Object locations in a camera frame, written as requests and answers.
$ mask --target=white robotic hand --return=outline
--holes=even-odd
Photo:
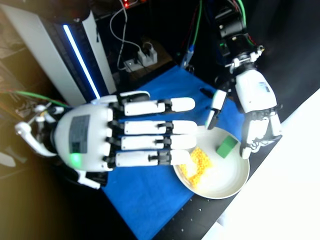
[[[206,121],[206,128],[212,129],[218,120],[228,97],[228,93],[235,88],[238,98],[238,110],[245,115],[242,126],[242,140],[240,155],[248,159],[251,152],[256,153],[261,146],[266,146],[282,136],[281,123],[278,117],[278,104],[274,91],[265,77],[257,71],[253,63],[261,55],[262,47],[242,60],[233,59],[230,73],[235,80],[224,81],[212,98],[210,113]]]
[[[192,135],[197,131],[195,122],[127,118],[189,111],[195,101],[189,97],[149,99],[146,91],[125,92],[95,99],[63,114],[52,132],[52,144],[65,164],[77,171],[79,183],[99,188],[87,173],[108,172],[115,167],[177,165],[190,158],[185,149],[196,146]],[[31,131],[26,137],[21,128],[16,130],[39,154],[55,155],[37,143]]]

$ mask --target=green block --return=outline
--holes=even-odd
[[[236,139],[231,136],[227,136],[220,147],[216,150],[216,153],[225,159],[237,143],[238,141]]]

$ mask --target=yellow food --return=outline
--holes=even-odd
[[[194,163],[187,163],[179,165],[182,174],[187,178],[193,187],[197,187],[201,180],[201,176],[205,173],[208,168],[211,168],[213,164],[210,158],[199,148],[196,147],[195,150],[190,154],[191,160]]]

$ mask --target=blue mat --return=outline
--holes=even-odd
[[[176,66],[139,90],[148,91],[152,100],[191,97],[195,100],[195,108],[189,112],[135,120],[192,120],[204,125],[209,113],[206,107],[211,99],[200,92],[201,88],[214,90]],[[243,121],[235,103],[227,100],[217,127],[241,139]],[[104,192],[139,240],[154,237],[193,195],[179,181],[172,166],[119,167],[109,173]]]

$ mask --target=robotic hand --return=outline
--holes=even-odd
[[[44,157],[58,155],[78,173],[78,182],[98,189],[97,175],[115,167],[183,164],[196,146],[193,121],[129,121],[131,116],[192,110],[189,97],[150,100],[146,91],[132,91],[95,99],[73,109],[39,105],[31,122],[20,122],[16,132]],[[45,125],[52,129],[44,136]]]
[[[274,91],[255,65],[264,47],[251,41],[241,12],[234,8],[232,1],[226,1],[215,9],[213,22],[219,33],[217,58],[229,69],[231,77],[222,77],[223,81],[212,98],[205,126],[212,129],[216,125],[228,94],[233,91],[237,108],[245,115],[240,155],[247,159],[251,152],[256,153],[261,146],[281,138],[280,107]]]

